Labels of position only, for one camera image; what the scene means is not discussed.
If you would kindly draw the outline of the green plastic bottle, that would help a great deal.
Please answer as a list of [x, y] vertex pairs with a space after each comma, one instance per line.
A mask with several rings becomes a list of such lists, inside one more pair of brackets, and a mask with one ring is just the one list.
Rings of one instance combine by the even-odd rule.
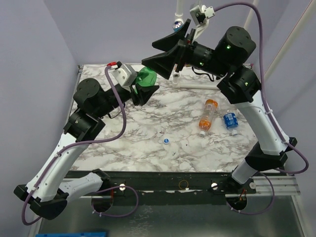
[[157, 73], [148, 67], [143, 67], [138, 73], [135, 84], [142, 87], [154, 86], [157, 81]]

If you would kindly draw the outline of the orange plastic bottle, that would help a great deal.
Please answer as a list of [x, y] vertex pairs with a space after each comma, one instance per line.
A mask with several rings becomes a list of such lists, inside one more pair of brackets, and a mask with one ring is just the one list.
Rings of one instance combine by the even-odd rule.
[[198, 123], [199, 135], [201, 137], [206, 136], [208, 131], [210, 130], [217, 107], [218, 103], [215, 100], [208, 99], [205, 102], [203, 113]]

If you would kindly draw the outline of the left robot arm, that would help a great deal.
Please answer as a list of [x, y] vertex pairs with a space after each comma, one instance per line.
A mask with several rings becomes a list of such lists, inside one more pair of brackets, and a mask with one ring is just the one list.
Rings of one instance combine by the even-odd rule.
[[130, 91], [116, 84], [116, 92], [111, 89], [104, 91], [94, 78], [82, 80], [74, 94], [77, 109], [69, 117], [53, 153], [30, 182], [14, 189], [14, 194], [24, 202], [23, 207], [29, 207], [40, 218], [52, 220], [68, 203], [81, 196], [94, 192], [106, 194], [110, 179], [100, 169], [69, 183], [62, 181], [77, 158], [105, 127], [102, 118], [119, 107], [115, 95], [122, 103], [132, 100], [135, 106], [143, 106], [158, 88], [156, 78], [152, 77], [136, 78]]

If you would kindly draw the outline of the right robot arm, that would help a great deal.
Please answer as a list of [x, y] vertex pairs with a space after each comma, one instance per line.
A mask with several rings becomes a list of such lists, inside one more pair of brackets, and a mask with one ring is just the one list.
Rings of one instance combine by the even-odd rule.
[[227, 181], [228, 190], [237, 194], [258, 171], [282, 167], [287, 161], [286, 152], [297, 145], [297, 139], [284, 132], [278, 134], [279, 125], [265, 110], [257, 75], [243, 65], [256, 48], [250, 34], [242, 27], [229, 27], [216, 48], [211, 49], [193, 40], [195, 30], [188, 34], [189, 25], [187, 20], [178, 31], [154, 41], [152, 46], [161, 53], [143, 59], [142, 65], [165, 79], [186, 64], [221, 78], [217, 87], [243, 114], [258, 139]]

